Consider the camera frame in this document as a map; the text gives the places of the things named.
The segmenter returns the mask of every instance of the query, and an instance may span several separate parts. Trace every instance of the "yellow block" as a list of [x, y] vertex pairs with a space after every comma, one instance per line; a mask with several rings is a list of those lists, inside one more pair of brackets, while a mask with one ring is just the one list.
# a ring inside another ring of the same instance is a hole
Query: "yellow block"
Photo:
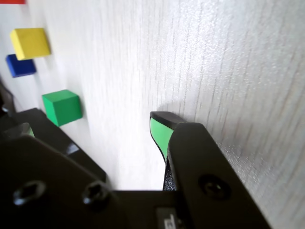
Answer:
[[10, 38], [19, 61], [51, 54], [43, 28], [14, 29]]

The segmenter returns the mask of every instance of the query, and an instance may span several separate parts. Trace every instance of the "screw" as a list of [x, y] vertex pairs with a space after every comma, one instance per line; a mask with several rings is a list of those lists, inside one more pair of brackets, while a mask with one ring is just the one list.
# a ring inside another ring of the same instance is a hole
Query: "screw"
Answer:
[[14, 204], [17, 206], [25, 205], [43, 196], [46, 191], [46, 184], [40, 180], [33, 180], [25, 183], [13, 194]]
[[109, 191], [101, 181], [90, 183], [82, 194], [82, 200], [86, 205], [104, 203], [109, 197]]
[[229, 185], [214, 175], [201, 176], [199, 186], [203, 193], [211, 199], [225, 200], [231, 194]]

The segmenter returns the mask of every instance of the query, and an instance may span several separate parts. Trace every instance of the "wooden block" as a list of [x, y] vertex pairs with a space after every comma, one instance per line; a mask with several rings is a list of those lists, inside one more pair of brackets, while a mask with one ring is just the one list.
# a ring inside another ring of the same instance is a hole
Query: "wooden block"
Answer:
[[10, 38], [19, 61], [50, 55], [43, 28], [14, 29]]
[[0, 4], [25, 4], [25, 0], [0, 0]]
[[82, 118], [80, 98], [69, 90], [44, 94], [42, 100], [47, 118], [57, 126]]
[[33, 60], [18, 61], [15, 54], [8, 55], [5, 60], [9, 66], [10, 73], [13, 78], [33, 75], [36, 72]]

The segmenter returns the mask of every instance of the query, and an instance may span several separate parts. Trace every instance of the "blue block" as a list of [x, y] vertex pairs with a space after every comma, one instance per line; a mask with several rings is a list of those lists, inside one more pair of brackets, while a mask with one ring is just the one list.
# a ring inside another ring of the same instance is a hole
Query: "blue block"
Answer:
[[33, 75], [36, 72], [33, 60], [18, 61], [15, 54], [8, 55], [5, 60], [8, 63], [13, 78]]

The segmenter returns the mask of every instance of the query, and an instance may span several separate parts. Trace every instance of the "red object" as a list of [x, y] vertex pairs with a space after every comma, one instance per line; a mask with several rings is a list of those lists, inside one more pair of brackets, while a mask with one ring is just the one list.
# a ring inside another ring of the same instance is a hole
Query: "red object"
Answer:
[[25, 0], [0, 0], [0, 4], [25, 4]]

